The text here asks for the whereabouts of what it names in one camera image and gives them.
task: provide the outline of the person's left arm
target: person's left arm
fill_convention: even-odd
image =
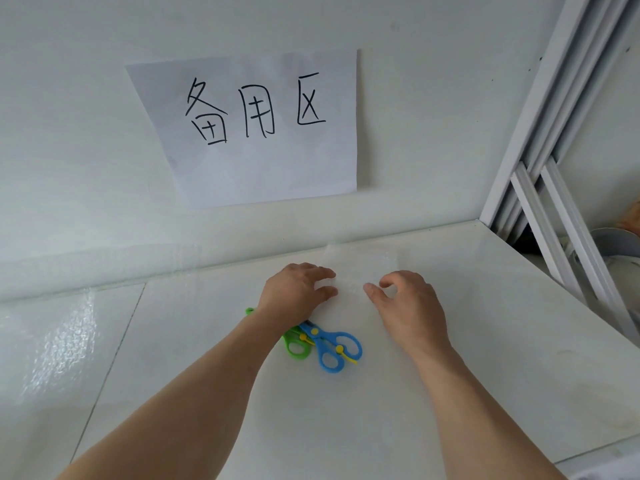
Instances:
[[[268,279],[258,307],[215,347],[87,450],[58,480],[210,480],[236,442],[255,377],[280,336],[334,287],[332,270],[290,264]]]

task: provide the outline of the scissors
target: scissors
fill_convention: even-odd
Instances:
[[[253,311],[253,308],[247,308],[244,313],[249,314]],[[297,360],[304,360],[311,354],[311,347],[315,346],[315,342],[310,340],[305,332],[300,327],[295,326],[284,332],[282,336],[284,345],[287,348],[287,352],[291,357]],[[295,344],[298,352],[291,349],[291,344]]]
[[[336,372],[343,370],[344,364],[347,360],[349,362],[357,363],[357,360],[362,357],[362,345],[360,345],[358,339],[350,333],[345,331],[324,331],[318,327],[318,325],[309,320],[305,320],[300,323],[298,327],[316,344],[320,367],[330,374],[335,374]],[[358,348],[358,352],[356,354],[352,354],[347,350],[347,347],[338,343],[337,339],[340,337],[344,337],[345,339],[352,341]],[[330,367],[324,362],[324,357],[327,354],[331,355],[336,360],[337,364],[334,367]]]

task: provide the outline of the blue scissors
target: blue scissors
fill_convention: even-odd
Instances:
[[[331,374],[335,374],[336,372],[340,372],[341,370],[343,370],[346,360],[348,360],[349,362],[357,363],[356,361],[360,359],[360,357],[362,357],[362,346],[360,345],[358,339],[356,339],[350,333],[344,331],[324,331],[320,327],[318,327],[318,325],[310,322],[309,320],[305,320],[298,326],[303,332],[307,334],[308,338],[313,340],[316,344],[320,367]],[[352,354],[347,350],[347,347],[338,343],[337,339],[340,337],[344,337],[345,339],[349,339],[350,341],[352,341],[358,348],[358,352],[356,354]],[[329,367],[324,363],[324,356],[327,354],[336,359],[336,366]]]

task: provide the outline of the white metal frame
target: white metal frame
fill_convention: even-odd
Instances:
[[[596,298],[640,347],[640,332],[556,165],[639,19],[640,0],[565,1],[480,220],[510,241],[529,224],[551,277],[586,303],[536,190],[541,176],[538,187],[547,186]]]

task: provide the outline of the white paper sign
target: white paper sign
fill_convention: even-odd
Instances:
[[[193,209],[356,190],[356,51],[127,66]]]

